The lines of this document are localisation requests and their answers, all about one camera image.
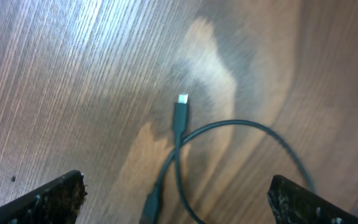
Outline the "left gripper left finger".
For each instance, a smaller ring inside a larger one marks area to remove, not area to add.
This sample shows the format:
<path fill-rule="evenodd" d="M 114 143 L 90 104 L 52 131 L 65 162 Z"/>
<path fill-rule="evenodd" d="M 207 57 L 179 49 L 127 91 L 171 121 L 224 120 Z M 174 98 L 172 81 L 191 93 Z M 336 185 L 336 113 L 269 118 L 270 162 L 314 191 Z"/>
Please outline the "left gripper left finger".
<path fill-rule="evenodd" d="M 75 223 L 86 199 L 83 174 L 72 170 L 0 207 L 0 224 Z"/>

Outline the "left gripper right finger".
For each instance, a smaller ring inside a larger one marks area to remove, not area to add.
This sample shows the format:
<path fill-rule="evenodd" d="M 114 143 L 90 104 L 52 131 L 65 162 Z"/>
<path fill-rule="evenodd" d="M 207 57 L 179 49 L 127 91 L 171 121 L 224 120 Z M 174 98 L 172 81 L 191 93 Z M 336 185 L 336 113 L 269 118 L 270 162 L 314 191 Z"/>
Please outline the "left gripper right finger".
<path fill-rule="evenodd" d="M 280 224 L 358 224 L 358 217 L 282 175 L 273 176 L 267 197 Z"/>

